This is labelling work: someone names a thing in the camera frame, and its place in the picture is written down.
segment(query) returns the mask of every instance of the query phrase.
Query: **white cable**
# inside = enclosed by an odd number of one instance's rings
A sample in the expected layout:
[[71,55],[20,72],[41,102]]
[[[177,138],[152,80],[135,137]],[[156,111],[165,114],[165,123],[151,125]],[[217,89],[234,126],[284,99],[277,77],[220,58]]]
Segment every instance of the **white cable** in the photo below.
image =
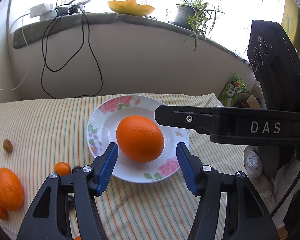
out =
[[[26,41],[26,37],[25,37],[25,34],[24,34],[24,32],[23,32],[23,17],[26,16],[26,15],[28,15],[26,12],[29,11],[29,10],[30,10],[30,9],[26,10],[25,13],[23,14],[23,16],[20,16],[20,17],[18,18],[18,19],[20,19],[20,18],[22,17],[21,31],[22,31],[22,36],[23,36],[23,39],[25,40],[25,43],[26,43],[27,48],[28,48],[28,43],[27,43],[27,41]],[[23,80],[21,80],[20,84],[19,84],[16,88],[13,88],[13,89],[1,89],[1,88],[0,88],[0,90],[1,90],[1,91],[13,91],[13,90],[18,89],[18,88],[21,86],[21,84],[23,83],[23,81],[26,79],[26,76],[27,76],[28,71],[29,71],[29,66],[30,66],[30,65],[28,64],[28,69],[27,69],[27,71],[26,71],[25,77],[23,78]]]

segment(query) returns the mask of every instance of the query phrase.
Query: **floral plate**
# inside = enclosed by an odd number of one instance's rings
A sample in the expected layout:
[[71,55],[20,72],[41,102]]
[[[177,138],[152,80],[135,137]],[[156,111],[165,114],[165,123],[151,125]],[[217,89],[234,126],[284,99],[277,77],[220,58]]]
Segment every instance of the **floral plate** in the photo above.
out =
[[[141,115],[157,122],[154,111],[164,103],[149,97],[129,95],[112,98],[101,104],[91,115],[87,126],[87,141],[95,158],[103,155],[110,142],[117,143],[116,130],[119,122],[130,115]],[[113,175],[135,183],[152,183],[163,180],[179,169],[176,147],[184,142],[189,147],[186,129],[158,125],[164,148],[159,158],[149,163],[138,163],[128,158],[119,148],[119,156]]]

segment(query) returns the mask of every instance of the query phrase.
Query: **grey cloth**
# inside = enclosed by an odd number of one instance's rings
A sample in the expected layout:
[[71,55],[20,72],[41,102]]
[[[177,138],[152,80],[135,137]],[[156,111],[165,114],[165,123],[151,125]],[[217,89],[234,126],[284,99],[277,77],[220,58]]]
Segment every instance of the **grey cloth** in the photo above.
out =
[[[185,35],[190,35],[193,33],[193,31],[187,30],[185,28],[166,23],[161,22],[155,19],[150,19],[146,17],[138,17],[138,16],[132,16],[132,15],[124,15],[124,14],[116,14],[116,13],[86,13],[89,25],[93,24],[109,24],[114,23],[115,21],[122,21],[129,24],[135,24],[135,25],[145,25],[145,26],[151,26],[156,28],[161,28]],[[61,19],[57,19],[58,22],[53,27],[52,31],[50,32],[50,35],[56,34],[58,32],[76,27],[82,23],[87,24],[87,21],[85,17],[82,16],[82,14],[73,14],[73,15],[67,15],[63,16]],[[23,32],[25,34],[25,38],[27,40],[28,44],[32,44],[36,41],[40,41],[42,39],[43,33],[48,27],[48,25],[51,23],[52,19],[32,23],[26,26],[23,26]],[[206,42],[222,49],[223,51],[232,54],[237,57],[237,59],[244,61],[245,63],[249,64],[248,61],[246,61],[243,57],[241,57],[239,54],[221,46],[220,44],[212,41],[209,38],[204,38],[202,36],[199,36],[200,40],[205,40]],[[21,28],[18,28],[13,36],[13,47],[15,49],[21,49],[26,46],[25,40],[22,35]]]

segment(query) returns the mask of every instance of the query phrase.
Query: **plant pot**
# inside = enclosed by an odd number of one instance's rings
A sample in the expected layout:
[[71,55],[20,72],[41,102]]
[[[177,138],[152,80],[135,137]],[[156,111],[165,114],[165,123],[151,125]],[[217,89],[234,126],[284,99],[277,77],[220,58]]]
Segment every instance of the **plant pot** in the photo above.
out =
[[194,16],[194,10],[199,12],[200,10],[193,8],[191,6],[180,6],[177,8],[177,14],[176,17],[174,18],[174,21],[171,22],[174,25],[177,25],[182,28],[186,28],[188,30],[192,31],[191,25],[188,24],[188,17],[186,14],[189,16]]

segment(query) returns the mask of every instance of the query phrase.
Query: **screw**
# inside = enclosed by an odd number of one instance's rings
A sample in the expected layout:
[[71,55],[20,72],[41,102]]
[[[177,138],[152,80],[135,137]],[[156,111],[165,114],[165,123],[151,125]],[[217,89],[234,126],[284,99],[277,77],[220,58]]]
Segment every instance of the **screw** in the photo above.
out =
[[244,174],[243,171],[238,171],[238,172],[237,172],[237,176],[238,176],[239,178],[244,178],[244,177],[246,176],[246,174]]
[[202,167],[202,169],[203,169],[204,171],[211,171],[211,167],[210,167],[209,165],[204,165],[204,166]]
[[188,122],[191,122],[191,121],[192,121],[192,116],[191,116],[191,115],[188,115],[188,116],[187,116],[187,121],[188,121]]
[[50,178],[50,179],[54,179],[54,178],[56,178],[57,176],[58,176],[58,173],[52,172],[52,173],[50,173],[49,178]]
[[90,166],[84,166],[82,169],[84,172],[89,172],[92,170],[92,168]]

